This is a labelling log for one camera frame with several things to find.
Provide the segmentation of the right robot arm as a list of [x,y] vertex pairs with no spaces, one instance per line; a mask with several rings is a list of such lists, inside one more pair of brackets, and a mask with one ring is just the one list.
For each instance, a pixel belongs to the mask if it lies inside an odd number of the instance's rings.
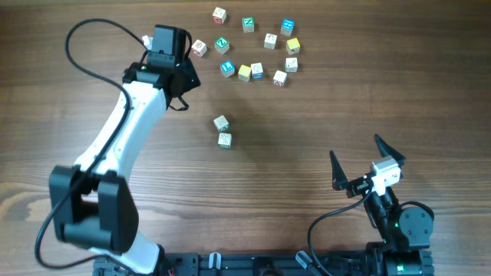
[[381,154],[370,171],[349,180],[334,152],[330,152],[333,189],[347,197],[361,196],[371,226],[382,241],[367,243],[363,251],[337,253],[340,269],[356,275],[433,275],[428,251],[433,232],[433,210],[416,201],[400,203],[392,186],[403,178],[406,157],[379,135],[374,141]]

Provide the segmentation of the green V block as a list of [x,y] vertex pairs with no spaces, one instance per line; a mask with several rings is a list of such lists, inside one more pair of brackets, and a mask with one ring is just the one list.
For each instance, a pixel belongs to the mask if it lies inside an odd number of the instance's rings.
[[220,133],[223,133],[229,129],[229,121],[226,119],[226,117],[224,115],[221,115],[221,116],[217,117],[216,119],[214,119],[213,123],[214,123],[216,129]]

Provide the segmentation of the green-edged wooden block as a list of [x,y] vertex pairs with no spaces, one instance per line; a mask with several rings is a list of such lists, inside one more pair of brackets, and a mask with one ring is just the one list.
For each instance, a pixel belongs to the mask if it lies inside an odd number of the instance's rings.
[[232,135],[230,133],[220,133],[218,145],[221,148],[230,148],[232,144]]

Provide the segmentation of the yellow top block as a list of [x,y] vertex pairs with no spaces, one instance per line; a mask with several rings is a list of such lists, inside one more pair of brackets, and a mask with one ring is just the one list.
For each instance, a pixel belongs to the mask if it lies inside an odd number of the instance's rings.
[[250,78],[251,78],[251,75],[252,75],[252,69],[250,66],[247,66],[247,65],[242,65],[240,68],[239,68],[239,72],[238,72],[238,78],[241,80],[241,81],[245,81],[245,82],[249,82]]

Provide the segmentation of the blue P block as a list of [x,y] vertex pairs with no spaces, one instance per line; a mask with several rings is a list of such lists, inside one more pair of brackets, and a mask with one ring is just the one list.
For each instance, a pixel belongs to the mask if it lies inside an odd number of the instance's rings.
[[262,79],[264,77],[264,70],[261,63],[251,64],[252,78],[254,80]]

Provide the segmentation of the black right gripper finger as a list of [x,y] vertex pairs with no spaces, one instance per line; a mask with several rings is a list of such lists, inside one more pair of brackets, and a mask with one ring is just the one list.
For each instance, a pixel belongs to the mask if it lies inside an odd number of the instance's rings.
[[341,167],[341,164],[338,161],[333,150],[329,152],[330,160],[331,160],[331,168],[332,168],[332,183],[333,184],[347,184],[348,178],[344,174],[344,170]]
[[406,157],[388,145],[378,134],[374,134],[374,141],[382,157],[391,156],[396,161],[405,161]]

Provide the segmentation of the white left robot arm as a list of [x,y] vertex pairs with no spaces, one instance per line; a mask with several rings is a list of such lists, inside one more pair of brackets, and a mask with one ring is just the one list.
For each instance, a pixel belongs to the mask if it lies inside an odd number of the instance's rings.
[[191,34],[156,25],[153,37],[143,42],[138,62],[124,70],[121,82],[75,67],[115,86],[119,100],[94,142],[73,166],[56,166],[49,176],[51,211],[39,230],[35,257],[46,268],[41,242],[48,225],[60,242],[93,252],[94,273],[175,275],[162,245],[138,230],[139,214],[128,182],[133,165],[157,121],[172,107],[171,101],[200,85],[189,58]]

